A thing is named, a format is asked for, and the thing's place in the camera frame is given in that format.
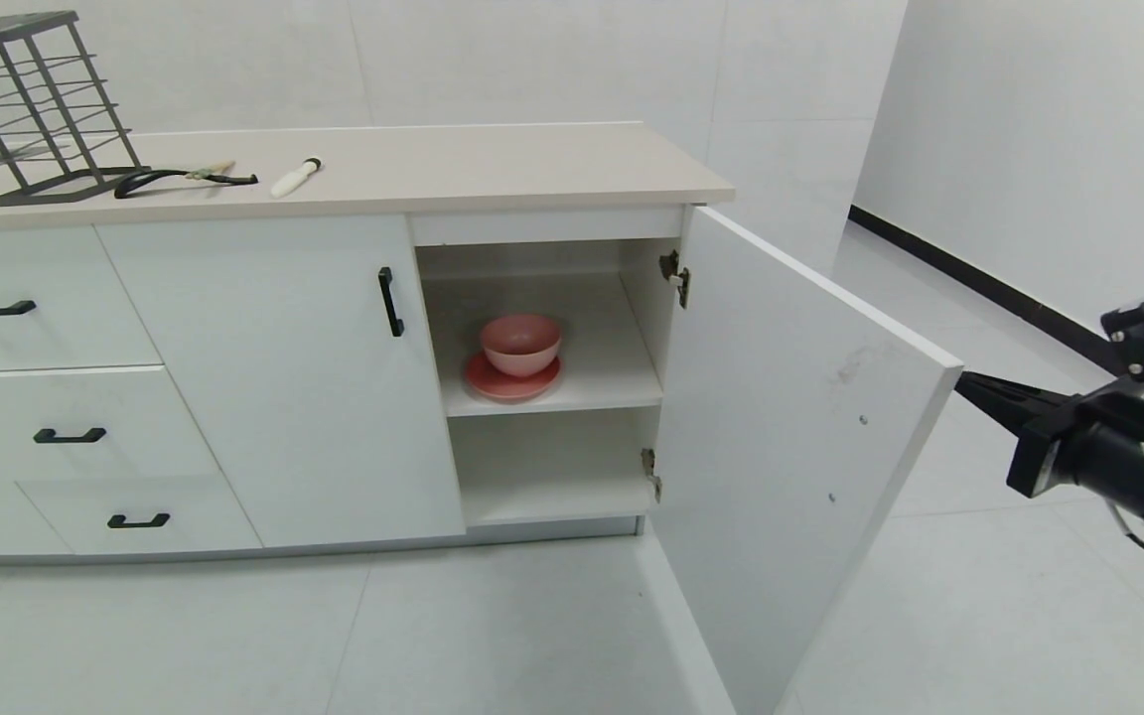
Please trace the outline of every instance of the pink plate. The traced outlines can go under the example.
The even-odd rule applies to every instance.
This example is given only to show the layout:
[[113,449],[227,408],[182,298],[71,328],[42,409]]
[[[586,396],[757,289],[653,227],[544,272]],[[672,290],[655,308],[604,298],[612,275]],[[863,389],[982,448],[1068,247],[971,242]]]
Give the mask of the pink plate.
[[480,395],[501,403],[516,403],[543,394],[559,376],[563,363],[556,357],[545,371],[517,379],[496,370],[485,353],[477,352],[467,363],[467,381]]

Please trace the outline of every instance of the bowl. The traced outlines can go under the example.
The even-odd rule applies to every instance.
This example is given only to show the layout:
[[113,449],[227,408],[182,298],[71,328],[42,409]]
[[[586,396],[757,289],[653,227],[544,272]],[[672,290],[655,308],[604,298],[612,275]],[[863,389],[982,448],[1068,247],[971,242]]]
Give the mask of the bowl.
[[545,371],[559,353],[563,334],[554,318],[531,312],[502,316],[479,332],[485,357],[496,370],[517,379]]

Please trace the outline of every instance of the cabinet door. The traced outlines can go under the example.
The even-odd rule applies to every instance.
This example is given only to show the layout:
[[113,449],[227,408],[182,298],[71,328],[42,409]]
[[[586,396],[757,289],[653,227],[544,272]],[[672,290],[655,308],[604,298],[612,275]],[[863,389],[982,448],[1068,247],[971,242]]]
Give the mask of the cabinet door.
[[403,216],[98,231],[264,546],[463,533]]
[[736,710],[766,714],[961,364],[712,209],[681,262],[653,525]]

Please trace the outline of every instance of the black metal rack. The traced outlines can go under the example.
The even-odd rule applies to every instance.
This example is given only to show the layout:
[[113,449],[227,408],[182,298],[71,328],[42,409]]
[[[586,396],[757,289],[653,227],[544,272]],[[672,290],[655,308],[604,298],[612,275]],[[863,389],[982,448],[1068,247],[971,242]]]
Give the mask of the black metal rack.
[[[0,81],[10,82],[8,92],[0,92],[0,154],[19,184],[19,189],[0,194],[0,207],[86,199],[113,189],[119,177],[146,168],[132,148],[130,128],[122,127],[117,117],[117,104],[104,89],[108,80],[95,71],[95,55],[87,53],[77,23],[73,10],[0,18]],[[67,29],[73,51],[47,56],[34,37],[59,27]],[[27,57],[14,58],[13,43],[22,43]],[[56,70],[63,67],[70,67],[64,72],[77,70],[78,76],[57,76]],[[41,96],[35,96],[40,90]],[[81,100],[87,92],[90,100]],[[79,100],[69,103],[66,98],[73,95]],[[58,126],[51,126],[55,118]],[[21,140],[25,140],[23,144],[15,144]],[[118,141],[126,151],[127,166],[101,167],[95,150]],[[24,161],[54,162],[59,175],[31,182],[19,167]],[[76,185],[66,191],[70,183]]]

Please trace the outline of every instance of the white tool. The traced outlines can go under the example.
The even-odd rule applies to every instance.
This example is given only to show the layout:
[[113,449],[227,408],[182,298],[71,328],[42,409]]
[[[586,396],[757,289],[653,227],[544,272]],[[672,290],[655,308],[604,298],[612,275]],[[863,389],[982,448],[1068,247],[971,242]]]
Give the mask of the white tool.
[[289,196],[292,191],[299,189],[301,183],[308,181],[309,176],[319,170],[320,159],[317,157],[308,157],[308,159],[303,161],[303,166],[276,180],[276,183],[272,184],[272,199],[280,199],[283,196]]

